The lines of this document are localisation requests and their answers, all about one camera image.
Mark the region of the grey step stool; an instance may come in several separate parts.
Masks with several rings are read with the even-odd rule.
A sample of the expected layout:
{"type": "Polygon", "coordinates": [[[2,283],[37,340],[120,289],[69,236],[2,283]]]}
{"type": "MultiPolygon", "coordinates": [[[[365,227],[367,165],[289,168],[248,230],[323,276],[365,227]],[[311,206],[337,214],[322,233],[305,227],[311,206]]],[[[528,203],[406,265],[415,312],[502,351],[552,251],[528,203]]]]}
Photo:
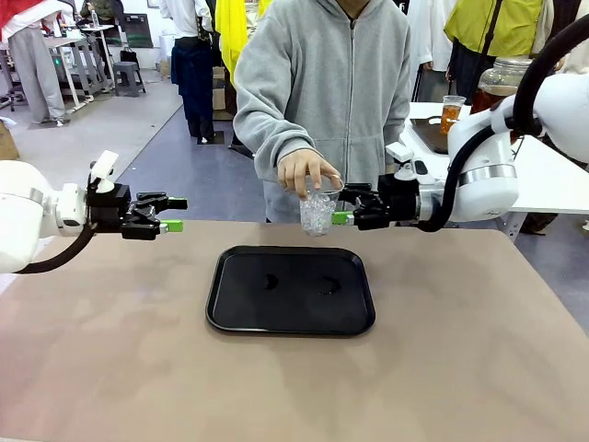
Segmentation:
{"type": "Polygon", "coordinates": [[[137,98],[146,92],[139,65],[135,62],[117,62],[113,65],[115,95],[137,98]]]}

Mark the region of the brown cardboard box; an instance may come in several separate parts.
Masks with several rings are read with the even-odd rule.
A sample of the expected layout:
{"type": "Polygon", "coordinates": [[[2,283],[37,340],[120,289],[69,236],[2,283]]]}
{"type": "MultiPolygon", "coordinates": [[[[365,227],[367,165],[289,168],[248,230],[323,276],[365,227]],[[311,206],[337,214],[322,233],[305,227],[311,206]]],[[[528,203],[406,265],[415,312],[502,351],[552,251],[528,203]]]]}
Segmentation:
{"type": "Polygon", "coordinates": [[[224,66],[213,68],[213,110],[216,121],[231,121],[233,113],[227,108],[227,95],[232,93],[229,81],[229,74],[224,66]]]}
{"type": "Polygon", "coordinates": [[[6,123],[0,120],[0,160],[18,160],[19,158],[20,154],[12,134],[6,123]]]}

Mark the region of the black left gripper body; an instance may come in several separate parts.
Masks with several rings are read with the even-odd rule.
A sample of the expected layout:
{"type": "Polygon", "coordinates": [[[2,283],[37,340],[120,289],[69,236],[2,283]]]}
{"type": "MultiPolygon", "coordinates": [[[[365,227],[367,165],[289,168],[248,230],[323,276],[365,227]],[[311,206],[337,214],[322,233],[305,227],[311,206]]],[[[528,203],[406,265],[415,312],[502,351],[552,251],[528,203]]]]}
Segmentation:
{"type": "Polygon", "coordinates": [[[128,185],[115,183],[114,188],[106,193],[89,190],[87,206],[90,222],[96,226],[96,230],[120,230],[131,201],[131,190],[128,185]]]}

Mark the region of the short clear plastic cup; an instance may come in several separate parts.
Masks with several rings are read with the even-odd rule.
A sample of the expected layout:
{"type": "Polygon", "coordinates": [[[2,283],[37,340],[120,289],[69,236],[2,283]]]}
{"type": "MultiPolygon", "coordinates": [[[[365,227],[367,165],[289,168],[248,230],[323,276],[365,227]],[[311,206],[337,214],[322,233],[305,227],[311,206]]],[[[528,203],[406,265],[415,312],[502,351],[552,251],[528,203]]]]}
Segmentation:
{"type": "Polygon", "coordinates": [[[323,180],[316,189],[313,182],[306,182],[306,198],[299,204],[300,224],[310,236],[324,236],[332,226],[332,216],[336,212],[343,182],[337,184],[330,179],[323,180]]]}

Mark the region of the person in white coat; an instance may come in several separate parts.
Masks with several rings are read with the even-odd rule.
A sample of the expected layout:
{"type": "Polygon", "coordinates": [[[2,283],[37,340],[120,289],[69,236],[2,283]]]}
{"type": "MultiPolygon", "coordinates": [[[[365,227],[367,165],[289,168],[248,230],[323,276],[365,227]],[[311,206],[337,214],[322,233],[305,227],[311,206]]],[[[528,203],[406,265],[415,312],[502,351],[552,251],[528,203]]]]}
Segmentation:
{"type": "Polygon", "coordinates": [[[452,42],[445,24],[457,0],[410,0],[410,86],[412,101],[440,102],[448,92],[446,71],[452,42]]]}

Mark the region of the yellow garment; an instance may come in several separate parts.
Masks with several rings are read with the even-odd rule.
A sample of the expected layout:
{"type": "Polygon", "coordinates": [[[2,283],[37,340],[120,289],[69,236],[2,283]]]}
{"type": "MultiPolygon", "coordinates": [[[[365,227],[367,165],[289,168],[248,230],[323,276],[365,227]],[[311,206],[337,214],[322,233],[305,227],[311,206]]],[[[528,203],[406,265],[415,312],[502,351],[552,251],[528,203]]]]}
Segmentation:
{"type": "Polygon", "coordinates": [[[234,83],[237,61],[248,42],[245,0],[216,0],[215,29],[220,34],[222,60],[234,83]]]}

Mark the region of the black plastic serving tray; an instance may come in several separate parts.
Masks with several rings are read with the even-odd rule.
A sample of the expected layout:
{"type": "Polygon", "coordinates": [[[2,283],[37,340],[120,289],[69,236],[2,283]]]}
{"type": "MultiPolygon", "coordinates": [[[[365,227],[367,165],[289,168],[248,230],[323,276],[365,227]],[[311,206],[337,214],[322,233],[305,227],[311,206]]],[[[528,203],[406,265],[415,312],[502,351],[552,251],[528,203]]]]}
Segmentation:
{"type": "Polygon", "coordinates": [[[353,337],[375,323],[364,264],[340,248],[225,250],[205,313],[214,328],[229,333],[353,337]]]}

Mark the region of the glass drink dispenser jar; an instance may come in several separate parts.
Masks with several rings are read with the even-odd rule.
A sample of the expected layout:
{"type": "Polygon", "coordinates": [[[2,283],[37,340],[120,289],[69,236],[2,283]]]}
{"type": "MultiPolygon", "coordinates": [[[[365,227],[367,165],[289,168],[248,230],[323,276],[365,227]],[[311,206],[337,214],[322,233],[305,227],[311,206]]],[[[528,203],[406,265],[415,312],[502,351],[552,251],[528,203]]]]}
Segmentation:
{"type": "Polygon", "coordinates": [[[493,66],[485,70],[479,78],[470,113],[485,111],[502,99],[514,95],[531,63],[532,59],[529,58],[497,58],[493,66]]]}

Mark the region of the person in navy trousers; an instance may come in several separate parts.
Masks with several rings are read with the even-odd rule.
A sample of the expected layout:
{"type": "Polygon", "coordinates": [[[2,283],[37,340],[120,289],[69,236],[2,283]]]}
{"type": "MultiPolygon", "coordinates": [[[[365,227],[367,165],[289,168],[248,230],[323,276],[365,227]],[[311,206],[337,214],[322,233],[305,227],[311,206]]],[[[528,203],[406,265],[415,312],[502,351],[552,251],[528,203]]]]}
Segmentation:
{"type": "Polygon", "coordinates": [[[214,20],[206,0],[159,0],[160,14],[176,29],[170,75],[182,97],[189,132],[199,144],[214,140],[214,20]]]}

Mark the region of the dark display board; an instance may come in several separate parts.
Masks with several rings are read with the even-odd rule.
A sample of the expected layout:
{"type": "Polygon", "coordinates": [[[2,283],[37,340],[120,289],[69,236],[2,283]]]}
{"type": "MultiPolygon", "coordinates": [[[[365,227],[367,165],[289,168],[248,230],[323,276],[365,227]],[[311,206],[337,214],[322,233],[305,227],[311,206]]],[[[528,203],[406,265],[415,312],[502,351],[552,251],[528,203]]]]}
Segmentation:
{"type": "Polygon", "coordinates": [[[125,14],[124,32],[131,48],[152,49],[154,47],[147,14],[125,14]]]}

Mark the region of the person in yellow-green jacket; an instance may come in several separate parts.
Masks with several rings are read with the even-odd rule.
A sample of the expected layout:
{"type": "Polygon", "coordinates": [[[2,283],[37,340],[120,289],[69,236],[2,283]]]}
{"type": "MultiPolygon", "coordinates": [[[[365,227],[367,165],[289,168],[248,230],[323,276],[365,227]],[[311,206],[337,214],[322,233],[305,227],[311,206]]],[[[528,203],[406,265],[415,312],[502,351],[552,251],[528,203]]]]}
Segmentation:
{"type": "Polygon", "coordinates": [[[448,78],[470,105],[481,74],[498,58],[531,53],[544,0],[457,0],[444,28],[448,78]]]}

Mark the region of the person's right hand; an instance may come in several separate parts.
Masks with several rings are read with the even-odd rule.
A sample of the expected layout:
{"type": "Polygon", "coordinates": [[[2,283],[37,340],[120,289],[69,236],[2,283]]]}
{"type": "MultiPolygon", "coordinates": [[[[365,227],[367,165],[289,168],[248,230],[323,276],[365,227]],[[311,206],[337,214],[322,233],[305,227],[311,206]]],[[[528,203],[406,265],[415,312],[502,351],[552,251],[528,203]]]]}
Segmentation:
{"type": "Polygon", "coordinates": [[[289,192],[295,192],[300,200],[307,198],[306,177],[312,189],[321,189],[322,179],[327,178],[334,190],[343,187],[340,173],[321,155],[312,149],[299,149],[280,159],[277,165],[278,181],[289,192]]]}

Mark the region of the person in grey hoodie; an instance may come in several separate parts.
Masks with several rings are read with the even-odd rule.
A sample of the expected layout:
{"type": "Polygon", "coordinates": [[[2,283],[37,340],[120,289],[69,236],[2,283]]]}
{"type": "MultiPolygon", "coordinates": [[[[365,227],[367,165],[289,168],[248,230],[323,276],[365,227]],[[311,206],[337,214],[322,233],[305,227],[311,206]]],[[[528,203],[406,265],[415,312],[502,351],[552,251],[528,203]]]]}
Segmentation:
{"type": "MultiPolygon", "coordinates": [[[[387,112],[398,90],[410,93],[410,25],[394,0],[272,0],[234,80],[237,113],[281,113],[343,184],[376,184],[386,172],[387,112]]],[[[266,219],[298,222],[301,200],[277,168],[256,173],[266,219]]]]}

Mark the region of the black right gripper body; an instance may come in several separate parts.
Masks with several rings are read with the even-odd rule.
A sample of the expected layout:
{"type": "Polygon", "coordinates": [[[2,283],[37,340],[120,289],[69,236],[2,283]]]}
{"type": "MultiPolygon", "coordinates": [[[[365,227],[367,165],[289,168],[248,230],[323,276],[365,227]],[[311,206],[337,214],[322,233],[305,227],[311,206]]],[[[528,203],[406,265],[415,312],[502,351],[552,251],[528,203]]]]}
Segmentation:
{"type": "Polygon", "coordinates": [[[384,205],[382,226],[391,223],[416,221],[420,209],[420,185],[416,178],[400,180],[394,174],[378,178],[378,194],[384,205]]]}

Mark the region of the tall clear plastic cup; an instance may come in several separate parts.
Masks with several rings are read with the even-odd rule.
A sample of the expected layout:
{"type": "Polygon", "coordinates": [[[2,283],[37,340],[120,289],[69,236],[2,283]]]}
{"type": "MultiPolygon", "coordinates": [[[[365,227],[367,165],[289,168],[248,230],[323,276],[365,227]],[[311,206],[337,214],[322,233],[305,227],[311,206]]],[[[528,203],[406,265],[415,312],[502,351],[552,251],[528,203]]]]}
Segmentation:
{"type": "Polygon", "coordinates": [[[443,99],[440,133],[448,134],[450,128],[458,121],[466,98],[457,95],[446,95],[443,99]]]}

